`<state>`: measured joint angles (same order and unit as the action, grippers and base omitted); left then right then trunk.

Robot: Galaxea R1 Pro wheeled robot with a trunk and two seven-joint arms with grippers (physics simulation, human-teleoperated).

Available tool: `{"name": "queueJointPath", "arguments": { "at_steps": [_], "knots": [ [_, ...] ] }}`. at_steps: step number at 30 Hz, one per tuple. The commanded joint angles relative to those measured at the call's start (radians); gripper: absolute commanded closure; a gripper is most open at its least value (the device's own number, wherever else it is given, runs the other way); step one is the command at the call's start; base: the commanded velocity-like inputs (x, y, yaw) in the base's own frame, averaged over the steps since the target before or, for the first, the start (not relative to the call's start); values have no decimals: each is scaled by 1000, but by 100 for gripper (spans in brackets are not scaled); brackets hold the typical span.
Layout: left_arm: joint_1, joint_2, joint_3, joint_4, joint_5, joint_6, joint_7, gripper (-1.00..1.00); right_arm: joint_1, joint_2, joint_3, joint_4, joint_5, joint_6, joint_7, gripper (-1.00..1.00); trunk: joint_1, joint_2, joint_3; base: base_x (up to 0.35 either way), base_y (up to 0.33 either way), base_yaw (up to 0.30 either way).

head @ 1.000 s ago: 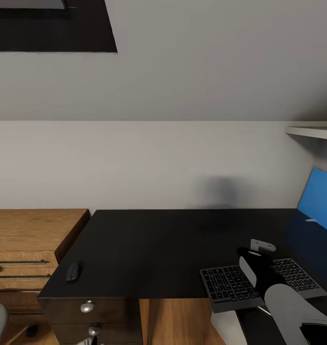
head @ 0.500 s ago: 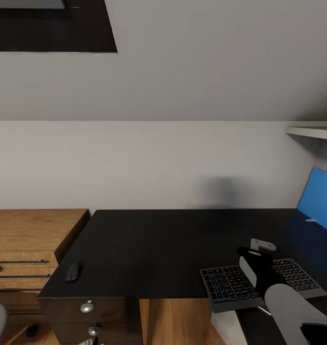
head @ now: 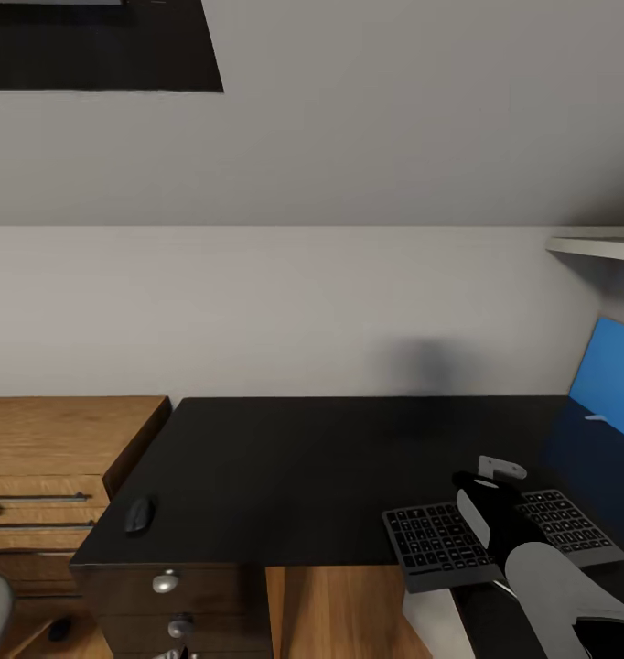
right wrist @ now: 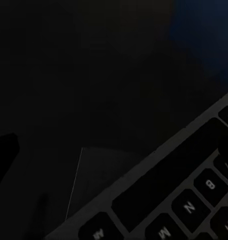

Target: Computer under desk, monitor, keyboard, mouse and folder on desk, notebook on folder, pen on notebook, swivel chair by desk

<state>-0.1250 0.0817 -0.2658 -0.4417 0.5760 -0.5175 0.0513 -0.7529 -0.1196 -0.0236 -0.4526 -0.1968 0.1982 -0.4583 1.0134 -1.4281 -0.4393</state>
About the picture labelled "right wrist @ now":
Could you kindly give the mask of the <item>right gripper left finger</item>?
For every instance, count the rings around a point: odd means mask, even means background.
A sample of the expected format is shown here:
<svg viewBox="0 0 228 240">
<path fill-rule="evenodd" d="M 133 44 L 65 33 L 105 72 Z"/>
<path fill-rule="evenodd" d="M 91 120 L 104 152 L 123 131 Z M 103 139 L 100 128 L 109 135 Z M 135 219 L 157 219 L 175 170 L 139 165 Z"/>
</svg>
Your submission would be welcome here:
<svg viewBox="0 0 228 240">
<path fill-rule="evenodd" d="M 0 183 L 19 152 L 19 142 L 15 133 L 0 136 Z"/>
</svg>

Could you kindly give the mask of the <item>notebook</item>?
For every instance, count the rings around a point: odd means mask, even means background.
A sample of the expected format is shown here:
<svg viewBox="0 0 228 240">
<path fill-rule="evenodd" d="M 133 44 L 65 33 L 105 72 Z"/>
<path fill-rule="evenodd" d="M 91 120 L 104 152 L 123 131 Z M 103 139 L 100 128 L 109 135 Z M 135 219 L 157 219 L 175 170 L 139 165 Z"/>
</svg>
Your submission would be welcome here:
<svg viewBox="0 0 228 240">
<path fill-rule="evenodd" d="M 145 158 L 145 155 L 83 145 L 65 219 Z"/>
</svg>

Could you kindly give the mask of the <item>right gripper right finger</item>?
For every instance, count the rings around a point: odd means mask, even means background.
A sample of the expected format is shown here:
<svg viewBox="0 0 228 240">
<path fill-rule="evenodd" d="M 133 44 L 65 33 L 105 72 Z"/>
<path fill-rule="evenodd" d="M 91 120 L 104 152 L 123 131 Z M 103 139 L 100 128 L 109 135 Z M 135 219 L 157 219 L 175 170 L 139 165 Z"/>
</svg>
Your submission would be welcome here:
<svg viewBox="0 0 228 240">
<path fill-rule="evenodd" d="M 218 151 L 228 164 L 228 133 L 223 133 L 221 135 L 219 145 L 218 145 Z"/>
</svg>

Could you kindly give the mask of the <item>keyboard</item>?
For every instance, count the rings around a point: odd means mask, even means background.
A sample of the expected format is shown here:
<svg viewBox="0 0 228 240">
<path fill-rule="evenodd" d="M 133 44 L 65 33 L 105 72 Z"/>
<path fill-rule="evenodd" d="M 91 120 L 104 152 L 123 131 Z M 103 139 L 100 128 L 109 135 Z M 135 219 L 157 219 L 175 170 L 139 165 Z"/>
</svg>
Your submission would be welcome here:
<svg viewBox="0 0 228 240">
<path fill-rule="evenodd" d="M 42 240 L 228 240 L 228 93 Z"/>
</svg>

